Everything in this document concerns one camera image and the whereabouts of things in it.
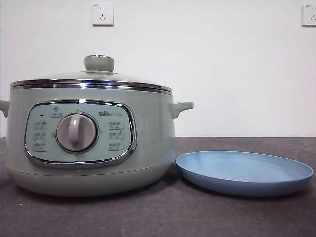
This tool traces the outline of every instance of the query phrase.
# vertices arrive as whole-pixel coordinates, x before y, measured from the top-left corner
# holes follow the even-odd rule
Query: pot handle
[[[193,108],[193,102],[178,102],[172,105],[172,118],[176,119],[179,117],[179,113],[184,110]]]
[[[10,101],[0,100],[0,110],[3,112],[6,118],[8,117],[9,107],[10,107]]]

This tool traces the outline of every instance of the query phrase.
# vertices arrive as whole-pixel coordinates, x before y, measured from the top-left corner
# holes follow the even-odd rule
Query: chrome trim
[[[160,91],[161,93],[170,92],[172,89],[166,86],[147,84],[147,83],[137,83],[128,81],[113,81],[113,80],[91,80],[91,79],[38,79],[38,80],[22,80],[11,83],[11,89],[29,89],[29,88],[58,88],[60,85],[65,87],[71,87],[74,85],[78,86],[98,86],[98,88],[103,88],[104,86],[116,86],[116,87],[128,87],[130,90],[142,90],[151,91],[152,89]]]
[[[128,114],[129,119],[129,125],[130,125],[130,131],[131,131],[131,142],[129,144],[129,147],[127,150],[114,158],[111,159],[103,159],[103,160],[95,160],[95,161],[80,161],[80,162],[60,162],[60,161],[48,161],[43,160],[40,158],[37,158],[36,156],[32,155],[32,153],[28,150],[26,145],[26,131],[29,121],[29,116],[31,110],[39,105],[48,105],[48,104],[63,104],[63,103],[82,103],[81,99],[76,100],[50,100],[50,101],[42,101],[40,103],[37,103],[32,106],[28,113],[27,123],[25,127],[25,133],[24,133],[24,148],[27,156],[29,157],[29,160],[35,164],[46,168],[60,168],[60,169],[87,169],[87,168],[100,168],[105,166],[112,166],[116,164],[120,164],[125,162],[127,159],[131,157],[131,155],[134,153],[136,146],[137,146],[137,134],[136,134],[136,126],[135,126],[135,119],[134,115],[131,111],[131,109],[124,103],[120,102],[112,102],[112,101],[102,101],[102,100],[85,100],[85,104],[106,104],[110,106],[120,106],[122,107]]]
[[[129,87],[129,86],[111,86],[111,85],[85,85],[85,84],[52,84],[52,85],[25,85],[12,87],[10,90],[19,89],[33,89],[33,88],[80,88],[80,89],[108,89],[108,90],[135,90],[135,91],[145,91],[145,92],[155,92],[167,95],[172,95],[172,92],[151,89],[151,88],[140,88],[140,87]]]

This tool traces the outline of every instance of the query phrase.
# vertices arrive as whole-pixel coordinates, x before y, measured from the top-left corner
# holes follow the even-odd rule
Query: stainless steel rim
[[[150,91],[172,95],[172,89],[166,86],[127,81],[90,80],[90,79],[39,79],[12,83],[11,90],[32,88],[97,88]]]

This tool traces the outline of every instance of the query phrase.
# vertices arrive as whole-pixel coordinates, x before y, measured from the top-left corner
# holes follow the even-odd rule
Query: table surface
[[[283,197],[235,197],[183,179],[176,166],[147,187],[100,197],[51,197],[24,190],[3,168],[2,237],[312,237],[316,236],[316,178]],[[178,137],[177,155],[202,150],[282,156],[316,170],[315,138]]]

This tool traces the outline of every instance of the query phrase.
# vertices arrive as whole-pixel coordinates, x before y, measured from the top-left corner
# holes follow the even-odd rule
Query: brand logo
[[[107,111],[99,112],[99,116],[112,116],[113,113],[109,113]]]

